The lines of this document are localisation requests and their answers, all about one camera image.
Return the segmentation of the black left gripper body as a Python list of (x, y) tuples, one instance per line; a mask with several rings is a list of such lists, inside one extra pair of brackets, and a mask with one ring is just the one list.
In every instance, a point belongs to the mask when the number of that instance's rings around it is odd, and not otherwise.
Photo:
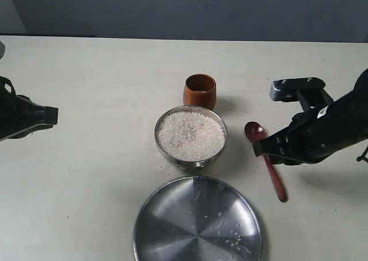
[(20, 131), (16, 91), (8, 78), (1, 77), (1, 141), (16, 136)]

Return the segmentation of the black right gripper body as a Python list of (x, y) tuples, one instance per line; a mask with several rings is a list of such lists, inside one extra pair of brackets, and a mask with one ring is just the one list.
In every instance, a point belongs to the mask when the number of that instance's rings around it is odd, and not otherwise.
[(293, 154), (303, 163), (318, 163), (341, 149), (357, 143), (356, 104), (334, 103), (320, 118), (288, 135)]

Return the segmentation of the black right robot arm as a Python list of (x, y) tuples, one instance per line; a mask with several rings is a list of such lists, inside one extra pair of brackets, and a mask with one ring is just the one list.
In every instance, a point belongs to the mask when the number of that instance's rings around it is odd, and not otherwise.
[(255, 155), (267, 155), (272, 164), (316, 164), (367, 140), (367, 71), (337, 100), (324, 88), (324, 81), (317, 77), (273, 81), (270, 98), (299, 102), (302, 112), (287, 127), (253, 143)]

